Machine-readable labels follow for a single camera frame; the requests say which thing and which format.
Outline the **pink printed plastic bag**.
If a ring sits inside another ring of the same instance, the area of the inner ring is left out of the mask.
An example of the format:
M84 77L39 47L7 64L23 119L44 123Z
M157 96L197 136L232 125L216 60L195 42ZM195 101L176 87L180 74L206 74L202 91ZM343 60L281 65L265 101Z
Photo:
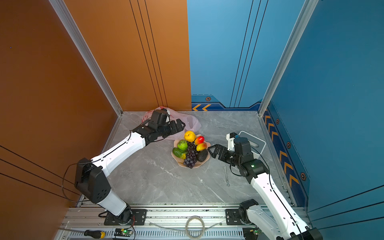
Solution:
M197 131L202 127L201 123L199 122L199 120L195 116L183 114L183 113L177 112L173 109L166 108L166 107L156 108L156 110L160 110L160 109L166 109L167 110L167 112L170 115L170 120L180 119L182 122L184 122L186 124L183 131L181 131L180 133L176 133L175 135L171 135L169 137L166 137L166 140L170 140L170 141L181 140L184 138L184 135L187 131L192 131L196 134Z

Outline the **green apple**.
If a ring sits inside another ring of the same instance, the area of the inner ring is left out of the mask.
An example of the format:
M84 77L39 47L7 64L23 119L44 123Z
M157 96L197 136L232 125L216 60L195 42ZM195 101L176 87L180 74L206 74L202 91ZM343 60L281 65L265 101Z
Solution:
M181 151L186 151L188 149L189 145L186 140L180 140L177 144L177 148Z

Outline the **purple grape bunch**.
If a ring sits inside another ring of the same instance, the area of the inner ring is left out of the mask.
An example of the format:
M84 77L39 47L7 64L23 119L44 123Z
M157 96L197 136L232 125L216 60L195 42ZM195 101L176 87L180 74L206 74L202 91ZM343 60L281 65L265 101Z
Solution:
M190 169L192 169L197 162L197 154L196 145L194 143L188 142L188 148L186 153L186 158L184 159L184 165Z

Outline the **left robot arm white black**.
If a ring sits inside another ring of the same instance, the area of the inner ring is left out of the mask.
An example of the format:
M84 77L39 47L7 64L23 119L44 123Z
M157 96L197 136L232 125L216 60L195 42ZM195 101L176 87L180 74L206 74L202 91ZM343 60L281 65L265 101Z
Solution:
M161 120L158 123L144 121L131 130L128 137L106 152L91 160L79 160L76 164L75 188L92 203L112 214L118 224L128 224L133 215L131 207L112 190L108 176L135 152L156 142L159 137L165 139L182 132L185 126L180 119L168 122Z

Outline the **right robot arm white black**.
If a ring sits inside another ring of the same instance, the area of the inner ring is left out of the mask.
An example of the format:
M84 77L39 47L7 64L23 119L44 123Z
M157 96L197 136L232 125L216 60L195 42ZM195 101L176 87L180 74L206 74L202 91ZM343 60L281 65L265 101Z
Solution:
M245 137L227 135L228 146L213 145L208 152L231 167L237 167L240 176L262 197L270 214L266 214L255 200L240 204L239 213L245 224L256 225L270 240L321 240L322 234L295 212L274 183L264 158Z

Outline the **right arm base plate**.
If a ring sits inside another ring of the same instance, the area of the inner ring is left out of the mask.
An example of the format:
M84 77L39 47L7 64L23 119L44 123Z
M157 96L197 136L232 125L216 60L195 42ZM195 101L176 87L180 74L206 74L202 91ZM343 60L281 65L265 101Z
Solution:
M226 223L229 226L235 225L249 225L246 213L242 208L239 209L226 209Z

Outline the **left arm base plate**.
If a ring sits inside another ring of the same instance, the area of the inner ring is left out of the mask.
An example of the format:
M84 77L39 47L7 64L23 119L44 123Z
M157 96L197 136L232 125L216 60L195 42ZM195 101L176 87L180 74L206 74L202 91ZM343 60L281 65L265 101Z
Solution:
M143 226L147 217L146 209L125 209L119 216L107 211L105 226Z

